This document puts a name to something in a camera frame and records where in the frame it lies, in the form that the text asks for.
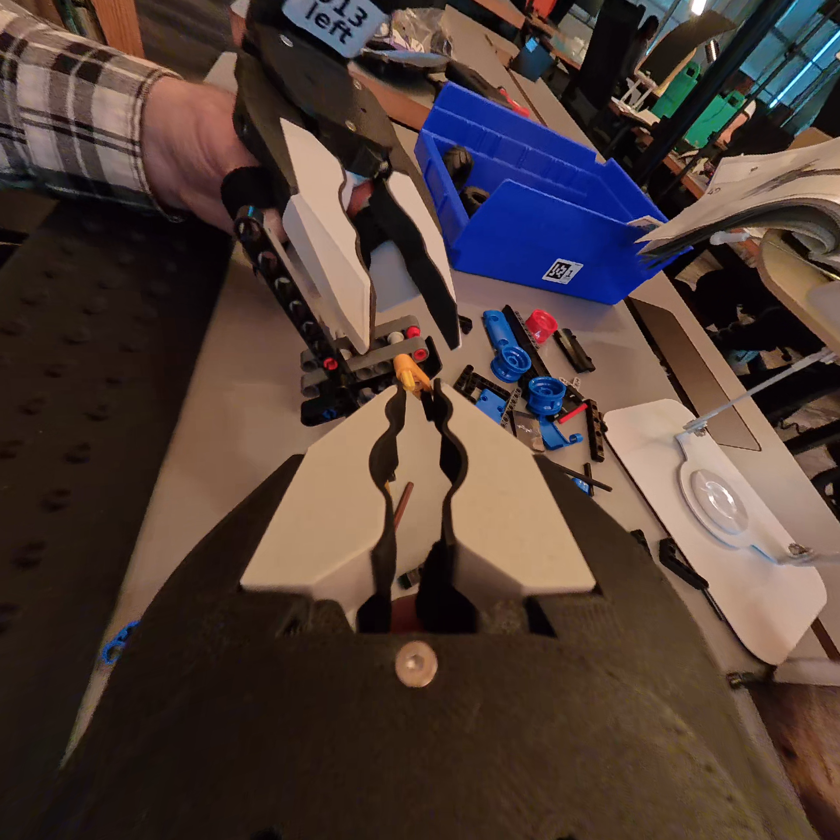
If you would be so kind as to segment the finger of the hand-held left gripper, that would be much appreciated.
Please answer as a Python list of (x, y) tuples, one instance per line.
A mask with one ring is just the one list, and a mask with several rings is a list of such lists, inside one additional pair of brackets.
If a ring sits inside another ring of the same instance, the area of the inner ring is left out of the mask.
[(375, 325), (371, 277), (361, 257), (360, 237), (343, 205), (347, 176), (330, 151), (309, 131), (280, 121), (297, 190), (282, 224), (321, 301), (325, 322), (368, 353)]
[(391, 243), (451, 350), (461, 345), (455, 287), (433, 210), (412, 177), (389, 172), (373, 181), (368, 211), (381, 244)]

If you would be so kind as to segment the white book stand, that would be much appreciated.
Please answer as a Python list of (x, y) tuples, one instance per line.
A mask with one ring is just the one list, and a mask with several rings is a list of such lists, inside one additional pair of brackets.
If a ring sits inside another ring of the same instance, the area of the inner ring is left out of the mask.
[[(658, 273), (628, 299), (692, 407), (662, 399), (606, 414), (607, 441), (743, 646), (800, 681), (838, 668), (838, 522), (691, 310)], [(704, 434), (693, 407), (724, 404)], [(825, 658), (831, 665), (817, 666)]]

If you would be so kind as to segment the black curved toy panel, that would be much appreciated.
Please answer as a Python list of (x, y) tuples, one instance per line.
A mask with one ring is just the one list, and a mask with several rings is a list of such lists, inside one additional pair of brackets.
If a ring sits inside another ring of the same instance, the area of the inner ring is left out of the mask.
[(577, 336), (570, 329), (558, 328), (553, 333), (553, 340), (576, 373), (592, 373), (596, 370), (592, 358), (583, 349)]

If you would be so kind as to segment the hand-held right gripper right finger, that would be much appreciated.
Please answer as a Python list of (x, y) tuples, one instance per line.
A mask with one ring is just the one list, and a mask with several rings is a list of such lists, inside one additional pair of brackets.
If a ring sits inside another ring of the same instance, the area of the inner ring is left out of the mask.
[(451, 385), (434, 383), (430, 408), (449, 488), (416, 597), (423, 629), (471, 634), (480, 614), (499, 605), (593, 593), (595, 577), (542, 459)]

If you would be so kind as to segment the toy brick assembly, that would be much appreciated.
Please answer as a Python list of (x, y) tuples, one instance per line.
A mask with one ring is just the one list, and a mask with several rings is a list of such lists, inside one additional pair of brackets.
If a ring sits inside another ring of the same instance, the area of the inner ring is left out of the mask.
[(301, 269), (281, 250), (257, 206), (246, 204), (237, 210), (234, 232), (255, 275), (266, 283), (306, 346), (299, 358), (303, 426), (316, 427), (348, 417), (387, 387), (407, 383), (404, 371), (411, 374), (416, 395), (430, 390), (443, 363), (434, 338), (422, 334), (414, 317), (375, 327), (371, 347), (359, 352), (348, 338), (330, 336), (303, 291)]

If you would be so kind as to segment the instruction booklet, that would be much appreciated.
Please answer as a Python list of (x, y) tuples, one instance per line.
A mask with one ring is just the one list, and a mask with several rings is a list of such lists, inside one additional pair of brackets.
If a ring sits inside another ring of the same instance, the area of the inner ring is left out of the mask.
[(746, 228), (786, 231), (810, 261), (837, 270), (839, 139), (724, 159), (700, 199), (637, 241), (639, 255), (664, 263), (713, 235)]

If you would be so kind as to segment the blue toy wheel hub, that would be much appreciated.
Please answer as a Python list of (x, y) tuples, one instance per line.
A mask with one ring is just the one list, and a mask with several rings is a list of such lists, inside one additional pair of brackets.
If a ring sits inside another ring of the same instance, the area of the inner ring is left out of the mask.
[(519, 382), (532, 367), (528, 353), (516, 344), (507, 344), (497, 349), (490, 363), (491, 373), (505, 383)]
[(528, 411), (536, 417), (562, 414), (567, 386), (551, 376), (536, 376), (528, 383)]

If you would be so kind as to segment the blue curved toy panel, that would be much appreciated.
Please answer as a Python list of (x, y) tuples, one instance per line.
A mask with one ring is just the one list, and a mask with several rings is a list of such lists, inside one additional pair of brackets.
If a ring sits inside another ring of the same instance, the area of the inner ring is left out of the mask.
[(550, 422), (545, 417), (539, 419), (539, 431), (542, 437), (543, 449), (549, 452), (577, 445), (584, 441), (582, 434), (574, 433), (568, 437), (564, 436), (558, 425)]

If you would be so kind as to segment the person's left forearm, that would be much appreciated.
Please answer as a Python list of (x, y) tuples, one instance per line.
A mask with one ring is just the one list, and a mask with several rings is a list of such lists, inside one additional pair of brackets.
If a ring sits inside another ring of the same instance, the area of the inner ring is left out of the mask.
[(163, 78), (179, 76), (2, 2), (2, 189), (177, 220), (156, 201), (141, 152), (144, 106)]

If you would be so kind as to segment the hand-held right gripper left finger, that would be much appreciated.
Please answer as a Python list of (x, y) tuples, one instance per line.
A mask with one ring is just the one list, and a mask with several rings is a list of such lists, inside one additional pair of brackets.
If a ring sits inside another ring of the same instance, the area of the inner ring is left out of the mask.
[(312, 444), (245, 568), (247, 592), (305, 595), (387, 633), (396, 576), (394, 501), (403, 390), (383, 393)]

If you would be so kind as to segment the crumpled clear plastic bag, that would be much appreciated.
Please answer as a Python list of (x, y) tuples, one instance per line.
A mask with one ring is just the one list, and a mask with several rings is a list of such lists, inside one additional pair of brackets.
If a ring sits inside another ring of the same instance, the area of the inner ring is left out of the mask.
[(397, 9), (379, 25), (361, 54), (409, 67), (441, 67), (453, 55), (444, 14), (444, 7)]

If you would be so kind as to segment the person's left hand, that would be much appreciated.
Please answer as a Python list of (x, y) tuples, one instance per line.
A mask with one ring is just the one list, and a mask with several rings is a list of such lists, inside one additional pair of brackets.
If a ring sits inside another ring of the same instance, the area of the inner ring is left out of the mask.
[(234, 110), (230, 91), (163, 77), (143, 105), (140, 137), (146, 180), (158, 204), (229, 235), (233, 222), (222, 201), (223, 180), (258, 165), (236, 134)]

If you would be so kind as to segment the blue storage bin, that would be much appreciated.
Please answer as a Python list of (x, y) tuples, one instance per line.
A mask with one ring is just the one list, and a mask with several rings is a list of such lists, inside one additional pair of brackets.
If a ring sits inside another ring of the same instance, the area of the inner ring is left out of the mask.
[[(443, 164), (453, 145), (474, 159), (466, 186), (490, 194), (473, 217)], [(458, 271), (612, 306), (673, 260), (641, 259), (637, 241), (667, 219), (618, 163), (454, 82), (415, 157)]]

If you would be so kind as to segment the grey desk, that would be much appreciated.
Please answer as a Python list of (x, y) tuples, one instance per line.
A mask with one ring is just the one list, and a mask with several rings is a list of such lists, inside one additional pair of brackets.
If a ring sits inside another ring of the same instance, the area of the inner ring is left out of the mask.
[[(596, 372), (583, 378), (583, 393), (602, 411), (612, 411), (664, 398), (678, 398), (676, 385), (648, 339), (664, 353), (668, 364), (688, 365), (688, 394), (709, 390), (726, 399), (743, 391), (687, 305), (660, 272), (631, 295), (631, 303), (609, 308), (601, 304), (549, 292), (515, 287), (497, 280), (455, 273), (459, 305), (479, 319), (488, 308), (505, 303), (523, 312), (546, 308), (559, 314), (561, 324), (582, 338), (593, 352)], [(668, 318), (659, 318), (663, 312)], [(641, 326), (643, 315), (668, 322), (665, 343), (659, 332)], [(300, 453), (337, 424), (306, 428), (299, 423), (300, 344), (265, 284), (252, 276), (237, 249), (227, 272), (213, 319), (199, 355), (181, 418), (164, 459), (140, 535), (119, 596), (99, 644), (107, 643), (124, 625), (139, 620), (188, 552), (233, 507), (288, 456)], [(400, 468), (394, 484), (399, 500), (407, 482), (414, 484), (406, 513), (396, 530), (397, 573), (424, 561), (439, 535), (440, 507), (445, 477), (437, 467), (439, 444), (433, 429), (418, 428), (424, 413), (420, 404), (406, 407), (405, 436), (400, 436)], [(762, 499), (795, 537), (838, 548), (838, 523), (816, 495), (805, 472), (787, 452), (759, 409), (744, 401), (736, 409), (761, 450), (722, 447), (733, 464), (749, 478)], [(598, 501), (626, 529), (642, 529), (649, 546), (665, 536), (652, 509), (607, 447), (606, 462), (597, 465), (596, 477), (613, 487), (598, 490)], [(702, 628), (718, 666), (725, 673), (767, 676), (769, 667), (751, 656), (732, 630), (715, 616), (698, 592), (665, 572)], [(827, 606), (816, 631), (809, 629), (793, 653), (771, 677), (783, 686), (817, 688), (771, 689), (773, 701), (793, 703), (788, 717), (804, 720), (802, 727), (819, 735), (838, 732), (838, 569), (821, 569)]]

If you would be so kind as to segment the black pole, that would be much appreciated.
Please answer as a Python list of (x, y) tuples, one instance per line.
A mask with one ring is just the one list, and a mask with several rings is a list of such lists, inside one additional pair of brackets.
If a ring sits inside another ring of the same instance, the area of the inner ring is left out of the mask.
[(701, 77), (697, 85), (670, 118), (661, 119), (652, 132), (652, 141), (635, 162), (630, 176), (645, 187), (651, 174), (663, 162), (677, 141), (698, 120), (735, 70), (749, 57), (772, 27), (795, 1), (761, 1), (740, 26), (729, 45)]

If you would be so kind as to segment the black angled toy beam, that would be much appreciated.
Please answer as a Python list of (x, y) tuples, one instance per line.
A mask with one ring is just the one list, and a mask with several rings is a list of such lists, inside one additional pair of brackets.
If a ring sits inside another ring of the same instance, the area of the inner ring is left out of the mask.
[(658, 543), (658, 561), (667, 571), (679, 577), (699, 592), (708, 591), (708, 581), (693, 570), (683, 559), (679, 546), (672, 538), (663, 538)]

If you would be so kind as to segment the black dotted floor mat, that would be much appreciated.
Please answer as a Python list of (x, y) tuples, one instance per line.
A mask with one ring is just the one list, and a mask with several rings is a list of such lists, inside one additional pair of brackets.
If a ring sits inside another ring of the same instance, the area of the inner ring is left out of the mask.
[(65, 751), (233, 244), (57, 205), (2, 268), (2, 807)]

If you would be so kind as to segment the blue long toy panel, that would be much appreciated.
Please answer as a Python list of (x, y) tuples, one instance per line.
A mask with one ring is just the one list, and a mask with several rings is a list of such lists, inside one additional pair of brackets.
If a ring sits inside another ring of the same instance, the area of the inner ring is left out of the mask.
[(482, 313), (482, 321), (490, 345), (497, 354), (500, 354), (507, 347), (520, 347), (510, 323), (502, 311), (486, 310)]

